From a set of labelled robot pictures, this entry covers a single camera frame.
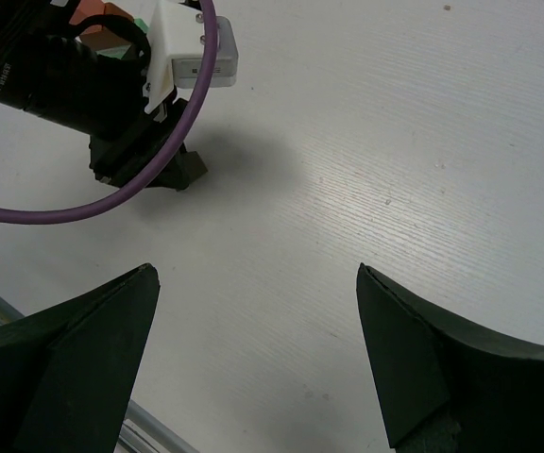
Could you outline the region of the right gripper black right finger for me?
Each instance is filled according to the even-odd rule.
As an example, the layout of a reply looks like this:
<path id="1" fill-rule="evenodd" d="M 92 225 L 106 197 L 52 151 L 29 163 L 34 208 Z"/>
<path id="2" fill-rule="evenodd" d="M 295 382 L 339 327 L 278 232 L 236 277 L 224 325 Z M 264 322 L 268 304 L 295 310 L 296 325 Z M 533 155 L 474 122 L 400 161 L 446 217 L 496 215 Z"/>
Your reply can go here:
<path id="1" fill-rule="evenodd" d="M 362 265 L 356 292 L 397 452 L 544 452 L 544 345 L 483 327 Z"/>

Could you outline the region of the brown wood block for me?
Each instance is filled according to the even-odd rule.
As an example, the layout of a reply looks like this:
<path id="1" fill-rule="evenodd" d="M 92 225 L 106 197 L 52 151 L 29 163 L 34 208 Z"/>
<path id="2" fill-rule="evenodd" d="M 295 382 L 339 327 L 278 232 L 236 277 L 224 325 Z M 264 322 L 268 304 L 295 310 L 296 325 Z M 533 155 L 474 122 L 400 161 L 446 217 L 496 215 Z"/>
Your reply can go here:
<path id="1" fill-rule="evenodd" d="M 117 15 L 128 18 L 130 21 L 134 20 L 134 17 L 124 11 L 122 8 L 116 6 L 111 2 L 105 2 L 105 12 L 103 15 Z M 82 34 L 79 36 L 79 40 L 90 47 L 94 51 L 101 51 L 106 49 L 112 49 L 114 47 L 120 47 L 127 45 L 128 42 L 117 35 L 112 31 L 108 30 L 102 25 L 102 30 L 93 34 Z"/>

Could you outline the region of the olive roof wood block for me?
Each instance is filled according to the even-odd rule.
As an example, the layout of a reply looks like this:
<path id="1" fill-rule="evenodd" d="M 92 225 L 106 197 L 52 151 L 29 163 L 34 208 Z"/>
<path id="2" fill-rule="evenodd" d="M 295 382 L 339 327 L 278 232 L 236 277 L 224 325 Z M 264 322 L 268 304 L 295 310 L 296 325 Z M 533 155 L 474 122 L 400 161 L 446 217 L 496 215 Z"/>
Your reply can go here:
<path id="1" fill-rule="evenodd" d="M 186 152 L 183 155 L 183 161 L 189 185 L 208 173 L 205 162 L 196 151 Z"/>

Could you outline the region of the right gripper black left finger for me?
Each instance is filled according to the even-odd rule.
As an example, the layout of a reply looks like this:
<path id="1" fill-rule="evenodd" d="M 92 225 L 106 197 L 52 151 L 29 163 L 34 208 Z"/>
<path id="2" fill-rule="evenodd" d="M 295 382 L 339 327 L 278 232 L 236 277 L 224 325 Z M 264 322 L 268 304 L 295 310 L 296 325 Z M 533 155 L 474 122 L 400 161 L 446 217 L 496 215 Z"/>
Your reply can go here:
<path id="1" fill-rule="evenodd" d="M 112 452 L 160 294 L 137 268 L 22 315 L 0 297 L 0 452 Z"/>

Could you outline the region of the green rectangular wood block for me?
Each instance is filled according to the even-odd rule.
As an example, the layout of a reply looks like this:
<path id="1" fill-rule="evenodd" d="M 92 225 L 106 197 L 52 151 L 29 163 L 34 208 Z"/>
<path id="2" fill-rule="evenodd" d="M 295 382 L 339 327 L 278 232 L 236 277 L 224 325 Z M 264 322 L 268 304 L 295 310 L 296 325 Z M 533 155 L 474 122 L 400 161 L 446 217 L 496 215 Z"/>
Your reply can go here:
<path id="1" fill-rule="evenodd" d="M 126 53 L 129 53 L 129 59 L 144 59 L 149 62 L 151 55 L 150 43 L 145 31 L 134 20 L 130 21 L 126 17 L 117 15 L 105 15 L 102 25 L 118 37 L 126 40 L 127 45 L 95 51 L 97 54 L 122 59 Z"/>

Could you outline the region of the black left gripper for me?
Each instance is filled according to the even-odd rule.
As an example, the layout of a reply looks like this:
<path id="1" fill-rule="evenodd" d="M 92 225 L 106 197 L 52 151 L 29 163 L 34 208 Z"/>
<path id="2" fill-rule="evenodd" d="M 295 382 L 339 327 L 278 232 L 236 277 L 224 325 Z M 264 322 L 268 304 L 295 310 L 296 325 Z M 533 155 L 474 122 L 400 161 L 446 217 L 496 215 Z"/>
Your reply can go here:
<path id="1" fill-rule="evenodd" d="M 156 114 L 141 112 L 138 119 L 113 141 L 90 138 L 90 168 L 95 178 L 112 187 L 121 188 L 136 177 L 158 154 L 174 131 L 187 101 L 170 99 L 163 102 Z M 163 170 L 147 188 L 164 188 L 177 192 L 187 189 L 191 177 L 186 160 L 188 151 L 183 143 Z"/>

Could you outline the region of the salmon cube wood block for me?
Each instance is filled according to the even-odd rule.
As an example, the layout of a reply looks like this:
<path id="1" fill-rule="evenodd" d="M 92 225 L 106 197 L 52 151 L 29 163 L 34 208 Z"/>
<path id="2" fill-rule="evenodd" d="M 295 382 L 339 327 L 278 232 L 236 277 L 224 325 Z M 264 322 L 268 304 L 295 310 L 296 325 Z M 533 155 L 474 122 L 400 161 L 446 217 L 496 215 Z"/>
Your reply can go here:
<path id="1" fill-rule="evenodd" d="M 101 15 L 105 12 L 105 3 L 102 0 L 81 0 L 70 20 L 71 25 L 78 25 L 85 19 L 94 16 Z M 82 34 L 93 34 L 102 30 L 102 25 L 92 25 L 85 30 L 79 32 L 79 36 Z"/>

